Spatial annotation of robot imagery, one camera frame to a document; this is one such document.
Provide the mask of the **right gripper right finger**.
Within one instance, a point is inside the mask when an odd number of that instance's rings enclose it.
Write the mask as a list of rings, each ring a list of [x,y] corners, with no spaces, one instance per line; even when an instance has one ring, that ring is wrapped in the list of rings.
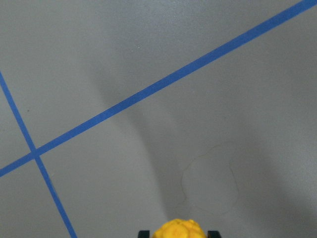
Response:
[[[207,238],[220,238],[219,231],[208,231]]]

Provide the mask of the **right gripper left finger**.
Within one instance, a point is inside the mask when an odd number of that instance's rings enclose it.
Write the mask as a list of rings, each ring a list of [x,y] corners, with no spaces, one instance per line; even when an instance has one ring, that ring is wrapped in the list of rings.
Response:
[[[138,232],[138,238],[150,238],[149,230],[141,230]]]

